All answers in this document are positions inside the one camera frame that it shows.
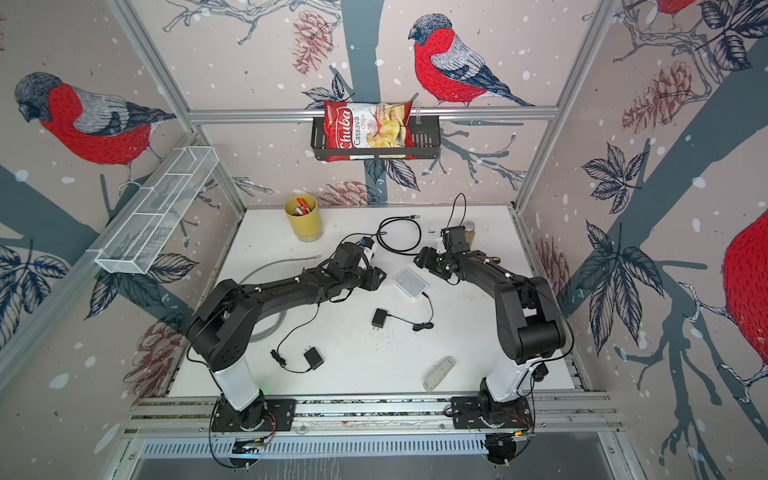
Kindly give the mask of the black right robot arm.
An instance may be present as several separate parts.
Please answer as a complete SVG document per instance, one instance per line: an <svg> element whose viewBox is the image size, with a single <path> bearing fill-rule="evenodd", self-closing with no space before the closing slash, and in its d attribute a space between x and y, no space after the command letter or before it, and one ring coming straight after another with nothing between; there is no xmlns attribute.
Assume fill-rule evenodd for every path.
<svg viewBox="0 0 768 480"><path fill-rule="evenodd" d="M505 359L480 384L483 406L506 406L528 395L550 373L548 364L568 338L553 291L542 277L514 273L501 261L472 250L463 226L440 232L443 249L424 247L417 267L449 281L478 287L494 302L496 332Z"/></svg>

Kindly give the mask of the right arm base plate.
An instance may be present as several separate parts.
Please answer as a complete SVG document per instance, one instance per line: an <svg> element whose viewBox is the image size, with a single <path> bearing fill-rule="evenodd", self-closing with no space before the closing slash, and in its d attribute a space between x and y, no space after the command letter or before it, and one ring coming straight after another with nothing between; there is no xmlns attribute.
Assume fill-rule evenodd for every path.
<svg viewBox="0 0 768 480"><path fill-rule="evenodd" d="M525 398L509 402L455 396L447 410L455 429L522 429L533 427L533 409Z"/></svg>

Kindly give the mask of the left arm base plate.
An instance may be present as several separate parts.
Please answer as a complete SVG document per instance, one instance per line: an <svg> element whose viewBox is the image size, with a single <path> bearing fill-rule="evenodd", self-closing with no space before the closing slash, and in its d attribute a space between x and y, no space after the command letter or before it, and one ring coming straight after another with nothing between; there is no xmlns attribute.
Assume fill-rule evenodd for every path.
<svg viewBox="0 0 768 480"><path fill-rule="evenodd" d="M261 396L237 411L220 396L209 429L212 433L287 432L291 430L296 406L295 399Z"/></svg>

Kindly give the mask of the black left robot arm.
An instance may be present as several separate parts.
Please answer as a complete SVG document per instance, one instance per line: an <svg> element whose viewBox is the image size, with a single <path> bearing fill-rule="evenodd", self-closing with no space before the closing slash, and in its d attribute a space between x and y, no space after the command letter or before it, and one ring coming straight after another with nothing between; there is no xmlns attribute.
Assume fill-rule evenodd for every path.
<svg viewBox="0 0 768 480"><path fill-rule="evenodd" d="M343 292L377 290L386 273L372 265L374 252L374 240L364 236L339 244L330 258L293 277L259 285L227 279L216 285L194 313L185 337L229 407L249 411L263 396L244 359L255 325L295 307L340 303Z"/></svg>

